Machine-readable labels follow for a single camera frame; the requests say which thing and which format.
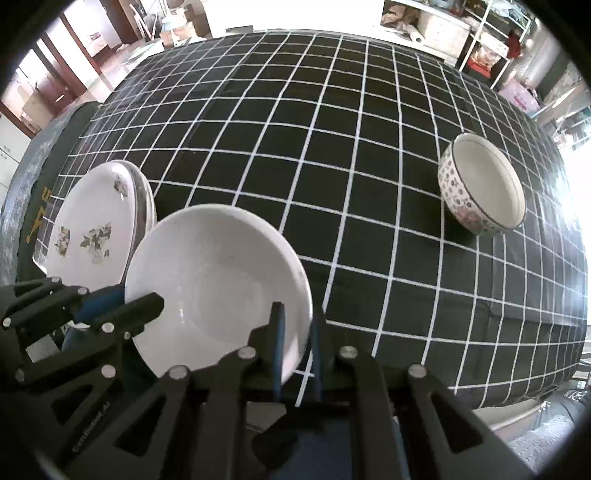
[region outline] stack of plates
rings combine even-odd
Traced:
[[[90,291],[123,281],[137,246],[155,223],[150,184],[134,164],[115,160],[84,175],[51,231],[48,277]]]

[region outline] metal screw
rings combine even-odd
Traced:
[[[424,378],[427,376],[427,369],[420,364],[414,364],[408,367],[408,374],[414,378]]]
[[[256,357],[256,350],[251,346],[243,346],[238,350],[238,356],[243,360],[250,360]]]
[[[103,323],[100,329],[105,333],[113,333],[113,330],[115,330],[115,325],[113,325],[111,322]]]
[[[105,378],[113,378],[116,375],[117,370],[115,369],[115,367],[113,367],[113,365],[107,364],[102,366],[102,368],[100,369],[100,373]]]
[[[14,372],[14,379],[19,383],[23,383],[25,381],[25,372],[19,368],[16,372]]]
[[[345,345],[342,346],[339,350],[339,355],[342,358],[346,358],[347,360],[352,360],[353,358],[357,358],[358,350],[352,345]]]
[[[175,365],[168,370],[168,376],[173,380],[181,380],[189,374],[189,369],[184,365]]]

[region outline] white oval plate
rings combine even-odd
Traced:
[[[291,245],[253,213],[197,205],[161,221],[140,243],[125,281],[125,301],[150,292],[164,298],[160,316],[134,337],[158,377],[173,365],[214,365],[268,323],[273,301],[285,305],[281,379],[306,348],[312,297]]]
[[[57,214],[47,275],[90,291],[121,282],[135,238],[136,209],[134,181],[124,165],[107,162],[90,170]]]

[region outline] table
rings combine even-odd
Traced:
[[[510,159],[525,222],[475,237],[444,208],[437,162],[463,131]],[[587,265],[551,139],[477,81],[400,46],[275,32],[146,59],[101,106],[53,189],[37,254],[67,192],[113,159],[140,166],[158,218],[225,203],[292,244],[332,329],[381,362],[424,363],[472,407],[570,378]],[[286,392],[306,399],[306,353]]]

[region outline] floral patterned bowl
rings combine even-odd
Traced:
[[[525,196],[517,172],[488,140],[458,135],[441,156],[439,188],[456,219],[472,233],[518,227],[525,218]]]

